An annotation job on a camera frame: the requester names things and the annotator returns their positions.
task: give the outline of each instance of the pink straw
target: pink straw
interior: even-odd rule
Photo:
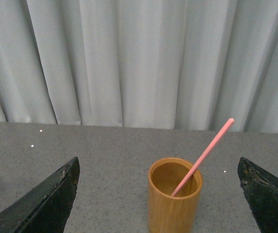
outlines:
[[[208,147],[205,149],[205,151],[202,153],[202,155],[199,157],[199,159],[196,161],[194,166],[189,170],[189,172],[185,175],[183,180],[179,183],[178,187],[173,191],[171,194],[172,197],[174,197],[177,192],[185,185],[185,183],[191,178],[191,176],[194,174],[194,172],[197,170],[199,165],[204,161],[204,159],[208,156],[208,154],[212,151],[212,149],[215,147],[215,145],[221,140],[221,138],[224,136],[224,134],[227,132],[227,130],[233,125],[235,120],[233,118],[230,118],[225,125],[221,128],[221,130],[217,133],[217,135],[214,137],[212,142],[208,145]]]

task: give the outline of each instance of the bamboo cup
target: bamboo cup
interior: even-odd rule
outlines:
[[[148,171],[148,226],[150,233],[190,233],[203,179],[199,170],[185,186],[171,194],[193,164],[179,158],[163,158]]]

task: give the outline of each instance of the table surface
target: table surface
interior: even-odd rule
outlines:
[[[150,165],[164,157],[194,163],[215,135],[0,123],[0,211],[77,156],[81,174],[65,233],[147,233]],[[260,232],[240,187],[240,157],[278,177],[278,134],[228,132],[224,136],[200,167],[204,184],[193,233]]]

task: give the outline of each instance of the gray countertop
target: gray countertop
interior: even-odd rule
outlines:
[[[149,166],[163,157],[194,163],[215,135],[0,123],[0,211],[77,156],[81,174],[65,233],[147,233]],[[204,184],[193,233],[260,232],[240,187],[240,157],[278,176],[278,134],[225,135],[199,169]]]

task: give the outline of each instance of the white curtain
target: white curtain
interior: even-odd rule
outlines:
[[[278,0],[0,0],[0,121],[278,133]]]

